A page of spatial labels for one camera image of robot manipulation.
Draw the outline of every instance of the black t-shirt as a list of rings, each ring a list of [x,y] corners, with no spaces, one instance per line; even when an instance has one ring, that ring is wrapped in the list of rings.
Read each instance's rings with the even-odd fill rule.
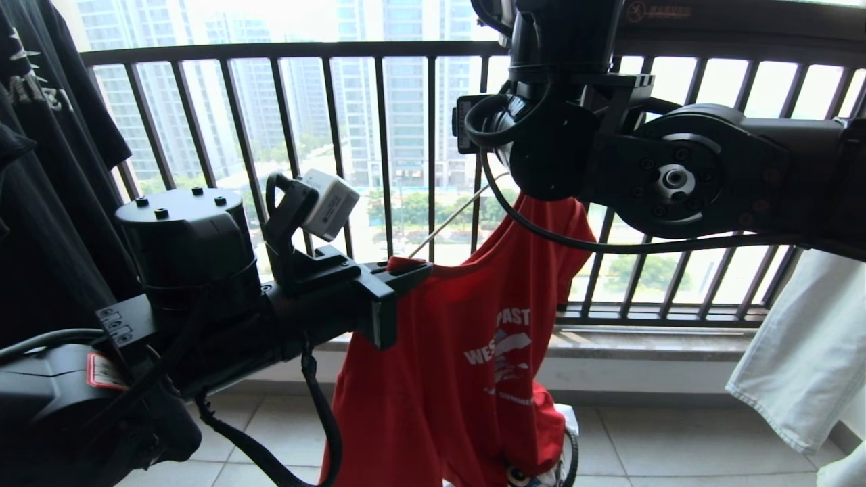
[[[0,344],[92,325],[140,293],[108,171],[130,151],[49,0],[0,2],[0,124],[36,143],[0,192]]]

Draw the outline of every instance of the t-shirt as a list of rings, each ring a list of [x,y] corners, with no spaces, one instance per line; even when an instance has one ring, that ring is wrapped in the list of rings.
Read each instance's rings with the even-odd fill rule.
[[[594,240],[574,199],[520,195],[514,206],[548,230]],[[343,438],[335,485],[503,487],[510,464],[530,476],[552,469],[565,421],[534,377],[557,303],[589,255],[506,218],[464,265],[434,266],[400,298],[397,345],[379,351],[354,335],[332,403]]]

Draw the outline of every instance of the floor tile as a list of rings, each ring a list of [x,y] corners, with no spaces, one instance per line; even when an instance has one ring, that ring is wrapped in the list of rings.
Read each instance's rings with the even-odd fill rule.
[[[319,483],[319,467],[288,467],[295,476],[308,484]],[[213,487],[265,487],[274,485],[263,471],[253,464],[226,464]]]
[[[130,472],[117,487],[211,487],[222,468],[223,464],[217,462],[163,462],[147,471]]]
[[[253,418],[255,409],[262,403],[260,396],[216,394],[208,398],[211,410],[216,413],[216,418],[243,431],[249,421]],[[202,431],[202,444],[195,453],[193,460],[206,460],[209,462],[224,462],[229,459],[229,454],[235,446],[223,435],[215,432],[213,428],[202,423],[198,417],[196,405],[188,405],[186,409],[195,419],[198,429]]]
[[[754,411],[747,409],[600,410],[631,476],[814,472]]]
[[[815,487],[814,473],[712,477],[629,477],[632,487]]]
[[[817,453],[814,455],[806,455],[806,457],[809,458],[809,461],[812,462],[813,465],[815,465],[815,468],[819,469],[845,458],[845,452],[840,450],[835,443],[828,439],[823,445],[821,445],[821,448],[818,449]]]
[[[325,432],[313,402],[307,397],[265,398],[245,432],[286,465],[322,465]],[[237,449],[231,452],[229,461],[251,463]]]
[[[623,465],[617,451],[607,437],[598,411],[590,407],[576,407],[580,434],[578,435],[578,474],[588,476],[624,476]]]
[[[631,487],[626,477],[585,477],[578,475],[574,487]]]

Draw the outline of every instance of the red label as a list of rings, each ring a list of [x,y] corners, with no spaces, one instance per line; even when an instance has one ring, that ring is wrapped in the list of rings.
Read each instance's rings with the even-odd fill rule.
[[[114,364],[102,354],[87,355],[87,383],[93,387],[125,391],[129,388]]]

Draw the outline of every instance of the wall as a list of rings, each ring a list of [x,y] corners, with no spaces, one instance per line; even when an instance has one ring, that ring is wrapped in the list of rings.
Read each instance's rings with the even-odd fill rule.
[[[334,382],[343,352],[318,352],[320,382]],[[549,389],[632,393],[720,393],[736,362],[660,360],[546,359],[538,381]],[[280,363],[249,377],[251,380],[303,381],[298,360]]]

